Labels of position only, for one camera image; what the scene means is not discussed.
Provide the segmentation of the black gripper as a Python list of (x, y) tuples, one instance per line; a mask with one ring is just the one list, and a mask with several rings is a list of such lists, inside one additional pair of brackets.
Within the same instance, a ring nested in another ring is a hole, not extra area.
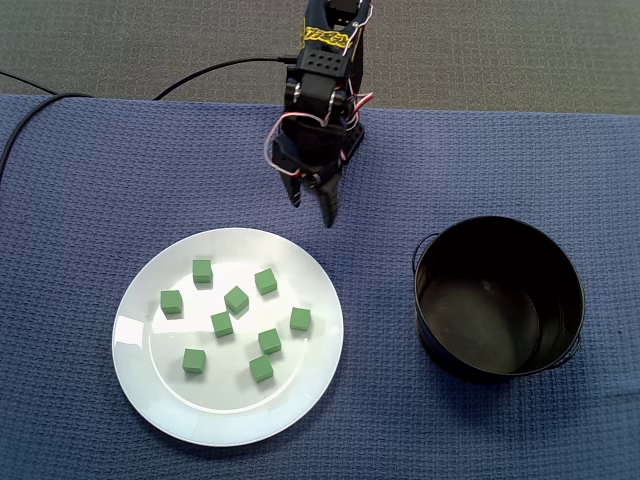
[(301, 202), (301, 175), (314, 192), (324, 225), (333, 226), (338, 212), (342, 166), (349, 160), (346, 150), (347, 122), (329, 121), (315, 115), (281, 115), (272, 126), (272, 168), (280, 173), (288, 199), (294, 208)]

